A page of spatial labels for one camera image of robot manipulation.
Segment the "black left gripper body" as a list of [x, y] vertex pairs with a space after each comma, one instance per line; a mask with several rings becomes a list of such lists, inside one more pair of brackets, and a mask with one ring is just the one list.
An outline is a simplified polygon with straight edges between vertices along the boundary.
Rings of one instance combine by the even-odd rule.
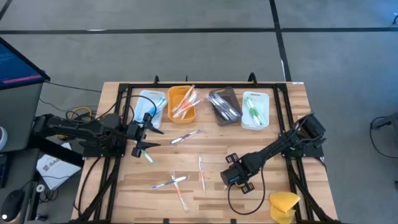
[[131, 122], [127, 126], [127, 131], [126, 131], [126, 137], [130, 140], [136, 141], [136, 146], [133, 147], [131, 155], [137, 158], [140, 158], [142, 151], [145, 151], [146, 149], [138, 149], [138, 143], [139, 142], [145, 142], [146, 138], [146, 131], [143, 127], [143, 124], [145, 122], [151, 122], [152, 121], [152, 116], [150, 113], [145, 113], [144, 114], [144, 121], [142, 123], [142, 126], [140, 126], [136, 121]]

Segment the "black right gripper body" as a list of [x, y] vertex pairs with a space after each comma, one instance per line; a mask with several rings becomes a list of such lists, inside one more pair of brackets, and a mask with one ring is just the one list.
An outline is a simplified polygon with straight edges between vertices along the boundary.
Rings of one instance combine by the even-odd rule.
[[236, 153], [226, 156], [226, 161], [230, 164], [229, 168], [220, 172], [221, 180], [225, 186], [237, 185], [243, 194], [254, 190], [254, 186], [249, 179], [256, 173], [256, 159], [254, 153], [248, 153], [238, 157]]

